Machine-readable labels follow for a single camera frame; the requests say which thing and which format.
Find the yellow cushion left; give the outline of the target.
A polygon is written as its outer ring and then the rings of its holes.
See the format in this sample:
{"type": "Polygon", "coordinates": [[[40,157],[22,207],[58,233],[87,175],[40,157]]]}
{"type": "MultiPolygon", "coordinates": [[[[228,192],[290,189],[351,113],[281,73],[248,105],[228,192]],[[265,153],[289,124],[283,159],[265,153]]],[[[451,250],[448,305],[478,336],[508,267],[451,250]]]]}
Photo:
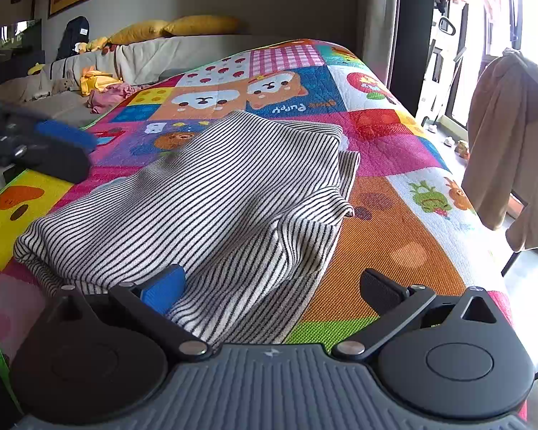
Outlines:
{"type": "Polygon", "coordinates": [[[131,24],[109,37],[112,45],[130,45],[154,40],[163,36],[164,28],[169,24],[162,19],[149,19],[131,24]]]}

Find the yellow cushion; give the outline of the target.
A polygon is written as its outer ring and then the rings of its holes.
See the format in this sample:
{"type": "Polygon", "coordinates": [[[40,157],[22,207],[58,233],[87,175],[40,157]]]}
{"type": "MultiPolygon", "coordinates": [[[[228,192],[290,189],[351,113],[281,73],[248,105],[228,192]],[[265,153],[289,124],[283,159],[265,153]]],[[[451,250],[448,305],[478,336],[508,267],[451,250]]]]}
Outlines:
{"type": "Polygon", "coordinates": [[[238,34],[243,22],[233,16],[196,15],[184,16],[169,22],[163,32],[172,36],[203,36],[238,34]]]}
{"type": "Polygon", "coordinates": [[[169,24],[162,19],[149,19],[131,24],[109,37],[112,45],[130,45],[154,40],[163,36],[164,28],[169,24]]]}

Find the colourful cartoon play mat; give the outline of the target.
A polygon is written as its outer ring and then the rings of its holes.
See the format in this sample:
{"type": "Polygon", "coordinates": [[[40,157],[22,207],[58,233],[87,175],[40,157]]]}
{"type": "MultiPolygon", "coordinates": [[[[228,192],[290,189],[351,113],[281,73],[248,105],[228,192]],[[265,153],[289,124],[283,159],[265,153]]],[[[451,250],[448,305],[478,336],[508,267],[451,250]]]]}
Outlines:
{"type": "Polygon", "coordinates": [[[97,139],[84,182],[6,166],[15,177],[0,190],[0,429],[527,427],[534,365],[485,228],[416,120],[351,52],[313,40],[240,52],[141,89],[79,129],[97,139]],[[360,157],[354,212],[284,341],[203,341],[209,358],[169,361],[109,290],[48,293],[15,259],[34,221],[236,111],[339,125],[360,157]],[[359,292],[368,268],[436,299],[419,327],[366,361],[336,359],[334,345],[379,317],[359,292]]]}

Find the white exercise machine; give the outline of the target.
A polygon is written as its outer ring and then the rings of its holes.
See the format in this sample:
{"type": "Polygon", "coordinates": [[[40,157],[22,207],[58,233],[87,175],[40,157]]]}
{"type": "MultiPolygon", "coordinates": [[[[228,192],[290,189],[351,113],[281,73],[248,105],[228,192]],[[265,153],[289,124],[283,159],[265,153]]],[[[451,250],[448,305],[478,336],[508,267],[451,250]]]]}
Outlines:
{"type": "Polygon", "coordinates": [[[435,124],[444,114],[453,82],[455,57],[458,50],[458,31],[447,16],[433,12],[430,30],[429,57],[419,102],[422,127],[435,124]]]}

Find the brown blanket on chair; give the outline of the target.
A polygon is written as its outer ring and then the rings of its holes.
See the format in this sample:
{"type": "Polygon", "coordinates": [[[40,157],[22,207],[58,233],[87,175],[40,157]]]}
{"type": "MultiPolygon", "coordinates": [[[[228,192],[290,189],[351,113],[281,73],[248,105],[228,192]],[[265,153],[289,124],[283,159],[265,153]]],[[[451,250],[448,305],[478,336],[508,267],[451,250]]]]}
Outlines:
{"type": "Polygon", "coordinates": [[[462,188],[491,230],[509,198],[523,210],[505,233],[514,252],[538,249],[538,65],[507,49],[483,71],[467,122],[469,159],[462,188]]]}

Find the yellow cushion right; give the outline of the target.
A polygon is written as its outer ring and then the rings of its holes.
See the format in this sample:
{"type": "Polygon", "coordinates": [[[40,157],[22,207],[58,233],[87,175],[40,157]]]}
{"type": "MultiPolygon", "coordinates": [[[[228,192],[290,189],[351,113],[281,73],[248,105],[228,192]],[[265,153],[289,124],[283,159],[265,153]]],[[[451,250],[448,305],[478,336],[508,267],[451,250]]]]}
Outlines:
{"type": "Polygon", "coordinates": [[[233,16],[196,15],[184,16],[169,22],[163,32],[172,36],[203,36],[238,34],[243,22],[233,16]]]}

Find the yellow cloth on sofa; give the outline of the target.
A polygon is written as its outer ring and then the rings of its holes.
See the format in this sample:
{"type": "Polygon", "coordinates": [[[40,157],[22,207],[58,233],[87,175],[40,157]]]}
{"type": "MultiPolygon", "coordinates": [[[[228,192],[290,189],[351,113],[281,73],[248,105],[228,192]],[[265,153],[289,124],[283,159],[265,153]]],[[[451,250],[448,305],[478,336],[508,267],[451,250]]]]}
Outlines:
{"type": "Polygon", "coordinates": [[[95,66],[89,66],[81,71],[79,90],[83,97],[87,97],[92,91],[103,92],[107,87],[118,83],[122,83],[122,79],[116,78],[111,73],[99,71],[95,66]]]}

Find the pink cloth on sofa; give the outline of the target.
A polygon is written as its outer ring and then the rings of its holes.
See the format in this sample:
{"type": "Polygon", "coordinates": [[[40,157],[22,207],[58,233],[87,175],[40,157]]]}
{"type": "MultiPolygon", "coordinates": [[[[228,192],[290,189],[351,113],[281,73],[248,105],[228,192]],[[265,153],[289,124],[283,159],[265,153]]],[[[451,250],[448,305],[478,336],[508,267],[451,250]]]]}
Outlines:
{"type": "Polygon", "coordinates": [[[114,83],[107,86],[103,91],[92,90],[86,102],[86,107],[92,114],[103,114],[139,90],[139,87],[130,86],[127,82],[114,83]]]}

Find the striped knit sweater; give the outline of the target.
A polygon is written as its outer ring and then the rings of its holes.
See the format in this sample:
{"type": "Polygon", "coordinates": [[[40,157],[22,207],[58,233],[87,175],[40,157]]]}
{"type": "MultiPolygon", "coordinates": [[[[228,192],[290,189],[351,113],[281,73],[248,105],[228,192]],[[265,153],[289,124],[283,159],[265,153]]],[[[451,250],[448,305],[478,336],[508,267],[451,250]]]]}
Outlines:
{"type": "Polygon", "coordinates": [[[162,314],[202,341],[284,341],[335,251],[359,169],[339,125],[236,111],[120,182],[34,221],[15,259],[48,293],[102,294],[173,266],[162,314]]]}

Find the black metal chair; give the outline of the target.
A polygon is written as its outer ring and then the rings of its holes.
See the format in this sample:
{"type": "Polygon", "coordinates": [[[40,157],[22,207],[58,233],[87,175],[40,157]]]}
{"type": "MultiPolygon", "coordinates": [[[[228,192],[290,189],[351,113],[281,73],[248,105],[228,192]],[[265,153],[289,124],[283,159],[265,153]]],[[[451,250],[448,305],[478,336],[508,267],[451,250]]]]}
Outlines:
{"type": "Polygon", "coordinates": [[[524,282],[524,278],[529,278],[532,285],[538,289],[538,249],[512,252],[500,270],[503,278],[508,274],[513,277],[513,286],[516,286],[516,282],[524,282]]]}

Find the dark blue backpack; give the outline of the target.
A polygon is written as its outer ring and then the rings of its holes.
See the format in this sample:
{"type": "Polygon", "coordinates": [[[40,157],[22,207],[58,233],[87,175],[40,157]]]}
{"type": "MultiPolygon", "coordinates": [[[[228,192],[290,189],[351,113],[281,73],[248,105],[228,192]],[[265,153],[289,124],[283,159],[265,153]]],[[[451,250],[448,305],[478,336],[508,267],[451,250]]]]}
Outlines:
{"type": "Polygon", "coordinates": [[[78,16],[68,22],[57,51],[57,60],[78,54],[77,46],[89,42],[89,21],[85,16],[78,16]]]}

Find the beige curtain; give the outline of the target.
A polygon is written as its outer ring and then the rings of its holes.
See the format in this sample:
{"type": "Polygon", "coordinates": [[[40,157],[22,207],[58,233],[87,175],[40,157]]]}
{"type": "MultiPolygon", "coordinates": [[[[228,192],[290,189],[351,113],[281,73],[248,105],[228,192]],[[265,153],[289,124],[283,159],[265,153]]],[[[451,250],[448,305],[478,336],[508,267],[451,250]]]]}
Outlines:
{"type": "Polygon", "coordinates": [[[400,0],[358,0],[357,54],[389,86],[395,60],[400,0]]]}

